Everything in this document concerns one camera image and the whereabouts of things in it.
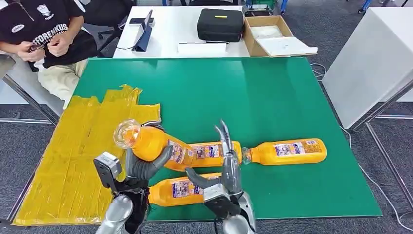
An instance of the black case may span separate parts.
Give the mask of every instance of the black case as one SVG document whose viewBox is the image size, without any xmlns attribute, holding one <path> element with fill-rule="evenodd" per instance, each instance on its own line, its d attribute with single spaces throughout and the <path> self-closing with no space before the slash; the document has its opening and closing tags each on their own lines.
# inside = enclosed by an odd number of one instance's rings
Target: black case
<svg viewBox="0 0 413 234">
<path fill-rule="evenodd" d="M 198 37 L 207 41 L 240 41 L 244 31 L 241 11 L 202 9 L 198 19 Z"/>
</svg>

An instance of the green tabletop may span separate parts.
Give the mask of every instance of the green tabletop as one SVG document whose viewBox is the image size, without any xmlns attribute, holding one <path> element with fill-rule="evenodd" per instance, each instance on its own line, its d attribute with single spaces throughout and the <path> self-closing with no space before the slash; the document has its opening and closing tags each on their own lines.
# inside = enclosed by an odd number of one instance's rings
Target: green tabletop
<svg viewBox="0 0 413 234">
<path fill-rule="evenodd" d="M 139 104 L 160 103 L 163 126 L 186 143 L 218 141 L 213 126 L 221 118 L 245 147 L 322 139 L 321 163 L 241 166 L 257 219 L 381 215 L 306 58 L 92 59 L 75 95 L 102 101 L 107 89 L 122 84 L 143 89 Z M 180 176 L 163 168 L 150 184 Z M 213 218 L 203 204 L 153 205 L 149 215 L 151 221 Z"/>
</svg>

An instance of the yellow tape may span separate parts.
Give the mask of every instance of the yellow tape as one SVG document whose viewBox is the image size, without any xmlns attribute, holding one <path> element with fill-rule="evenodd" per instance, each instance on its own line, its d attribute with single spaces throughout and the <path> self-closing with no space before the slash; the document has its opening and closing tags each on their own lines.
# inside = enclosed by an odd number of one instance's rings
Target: yellow tape
<svg viewBox="0 0 413 234">
<path fill-rule="evenodd" d="M 73 97 L 60 117 L 14 225 L 93 224 L 104 219 L 112 195 L 102 186 L 93 158 L 104 151 L 124 162 L 124 150 L 113 142 L 123 120 L 160 120 L 160 105 L 137 105 L 140 89 L 123 85 L 96 97 Z"/>
</svg>

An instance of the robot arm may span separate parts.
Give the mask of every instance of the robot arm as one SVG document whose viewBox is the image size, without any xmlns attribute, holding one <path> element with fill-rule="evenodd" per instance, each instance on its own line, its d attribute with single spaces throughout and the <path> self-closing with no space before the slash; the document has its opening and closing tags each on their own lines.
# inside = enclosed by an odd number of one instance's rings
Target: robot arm
<svg viewBox="0 0 413 234">
<path fill-rule="evenodd" d="M 241 188 L 241 172 L 237 153 L 232 148 L 228 127 L 221 120 L 218 131 L 224 154 L 222 177 L 208 180 L 196 174 L 193 168 L 185 169 L 188 178 L 204 189 L 204 204 L 223 220 L 225 234 L 254 234 L 256 222 L 249 195 Z"/>
<path fill-rule="evenodd" d="M 127 175 L 122 182 L 116 180 L 122 172 L 118 158 L 104 152 L 94 159 L 103 186 L 110 188 L 114 195 L 96 234 L 134 234 L 142 228 L 149 207 L 148 180 L 164 166 L 171 154 L 172 147 L 167 146 L 156 160 L 146 162 L 127 149 Z"/>
</svg>

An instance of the floor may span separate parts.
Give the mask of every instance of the floor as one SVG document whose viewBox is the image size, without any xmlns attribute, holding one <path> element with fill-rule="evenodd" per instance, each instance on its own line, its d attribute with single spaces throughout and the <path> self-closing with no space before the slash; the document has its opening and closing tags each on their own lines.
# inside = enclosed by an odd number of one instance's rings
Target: floor
<svg viewBox="0 0 413 234">
<path fill-rule="evenodd" d="M 145 0 L 145 5 L 159 5 Z M 318 55 L 309 56 L 310 62 L 324 64 L 327 68 L 340 52 L 352 31 L 362 18 L 357 14 L 362 1 L 350 0 L 289 0 L 284 18 L 294 35 L 309 46 L 319 48 Z M 376 0 L 372 6 L 378 6 Z M 105 28 L 88 25 L 92 33 Z M 114 52 L 115 43 L 103 51 L 106 56 Z M 23 118 L 40 118 L 27 105 L 0 105 L 0 117 L 13 117 L 15 111 Z M 413 115 L 413 104 L 398 103 L 387 113 Z M 373 127 L 389 155 L 406 182 L 413 191 L 413 120 L 374 120 Z M 16 125 L 0 123 L 0 218 L 6 218 L 16 201 L 25 182 L 29 178 L 36 162 L 42 155 L 52 133 L 50 125 Z M 352 134 L 352 148 L 355 157 L 367 173 L 383 188 L 400 213 L 408 212 L 409 206 L 387 168 L 383 157 L 372 137 L 363 127 Z M 306 234 L 402 234 L 409 231 L 397 224 L 390 205 L 380 191 L 369 182 L 373 193 L 382 209 L 383 217 L 376 218 L 333 218 L 333 219 L 298 219 L 258 221 L 258 232 L 306 233 Z M 413 219 L 402 221 L 413 227 Z M 85 234 L 94 233 L 96 226 L 50 226 L 31 227 L 28 229 L 1 228 L 2 234 Z M 143 234 L 211 234 L 212 223 L 148 223 Z"/>
</svg>

